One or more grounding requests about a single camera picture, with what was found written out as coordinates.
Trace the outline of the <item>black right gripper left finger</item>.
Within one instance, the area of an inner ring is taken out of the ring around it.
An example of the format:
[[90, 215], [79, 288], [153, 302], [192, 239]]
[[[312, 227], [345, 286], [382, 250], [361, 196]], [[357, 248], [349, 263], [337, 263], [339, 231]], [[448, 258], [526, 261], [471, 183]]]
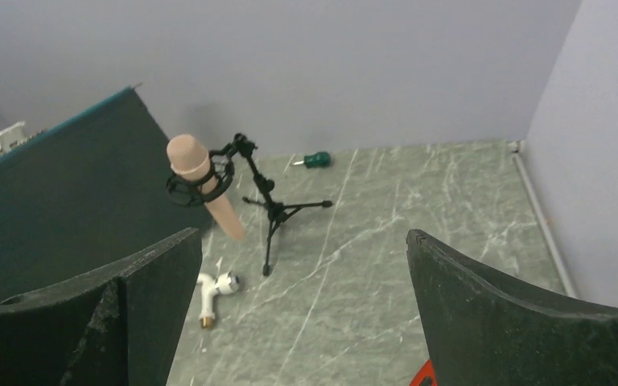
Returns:
[[164, 385], [202, 257], [186, 228], [0, 302], [0, 385]]

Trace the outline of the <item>pink microphone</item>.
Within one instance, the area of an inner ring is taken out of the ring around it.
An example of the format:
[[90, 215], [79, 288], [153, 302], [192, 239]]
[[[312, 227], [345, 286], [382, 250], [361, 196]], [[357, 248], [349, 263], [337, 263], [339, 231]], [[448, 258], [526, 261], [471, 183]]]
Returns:
[[[171, 169], [179, 177], [187, 182], [197, 183], [199, 193], [207, 195], [216, 189], [216, 177], [212, 175], [207, 178], [208, 173], [214, 171], [208, 149], [191, 134], [173, 137], [167, 144], [167, 157]], [[225, 193], [205, 202], [204, 206], [227, 236], [237, 241], [245, 239], [245, 230], [239, 216]]]

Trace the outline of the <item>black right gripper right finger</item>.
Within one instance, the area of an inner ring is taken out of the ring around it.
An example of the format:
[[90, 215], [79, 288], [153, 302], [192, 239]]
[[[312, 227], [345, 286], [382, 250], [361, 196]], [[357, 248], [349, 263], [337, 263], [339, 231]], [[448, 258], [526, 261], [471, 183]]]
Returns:
[[618, 385], [618, 308], [510, 276], [412, 229], [407, 259], [437, 385]]

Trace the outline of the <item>black tripod shock mount stand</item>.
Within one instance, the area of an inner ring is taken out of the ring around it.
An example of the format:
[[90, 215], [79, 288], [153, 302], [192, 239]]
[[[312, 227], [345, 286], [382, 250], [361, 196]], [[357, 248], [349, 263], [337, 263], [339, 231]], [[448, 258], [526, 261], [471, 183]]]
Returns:
[[233, 157], [240, 155], [247, 161], [253, 175], [253, 183], [260, 193], [262, 200], [257, 201], [249, 197], [244, 197], [244, 203], [256, 205], [266, 211], [269, 220], [269, 228], [266, 238], [266, 255], [262, 266], [262, 275], [268, 277], [271, 273], [270, 265], [270, 248], [271, 241], [276, 231], [282, 224], [287, 222], [294, 214], [311, 207], [331, 207], [333, 202], [323, 200], [313, 203], [296, 203], [286, 204], [276, 201], [272, 198], [271, 192], [275, 188], [275, 182], [264, 176], [255, 161], [253, 160], [253, 152], [257, 149], [257, 145], [247, 138], [243, 133], [237, 133], [233, 140], [219, 150], [208, 149], [211, 163], [214, 166], [214, 171], [210, 171], [207, 178], [214, 175], [217, 179], [216, 189], [210, 194], [202, 194], [197, 191], [197, 183], [190, 183], [179, 177], [173, 170], [166, 182], [166, 192], [172, 203], [182, 207], [197, 207], [203, 206], [204, 203], [215, 199], [230, 188], [235, 175], [235, 166]]

